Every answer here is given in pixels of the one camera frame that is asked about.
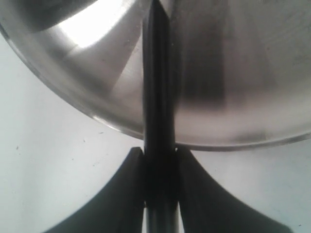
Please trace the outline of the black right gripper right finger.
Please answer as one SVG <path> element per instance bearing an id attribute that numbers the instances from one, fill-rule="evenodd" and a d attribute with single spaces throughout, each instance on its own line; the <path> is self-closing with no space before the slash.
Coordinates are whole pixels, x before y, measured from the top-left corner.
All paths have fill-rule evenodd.
<path id="1" fill-rule="evenodd" d="M 179 205 L 187 233 L 290 233 L 219 185 L 188 148 L 177 149 Z"/>

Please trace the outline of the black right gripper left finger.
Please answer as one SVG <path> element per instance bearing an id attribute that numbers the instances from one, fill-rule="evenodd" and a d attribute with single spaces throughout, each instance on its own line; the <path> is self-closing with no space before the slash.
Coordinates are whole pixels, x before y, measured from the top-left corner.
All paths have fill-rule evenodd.
<path id="1" fill-rule="evenodd" d="M 106 186 L 50 233 L 140 233 L 144 210 L 144 158 L 131 148 Z"/>

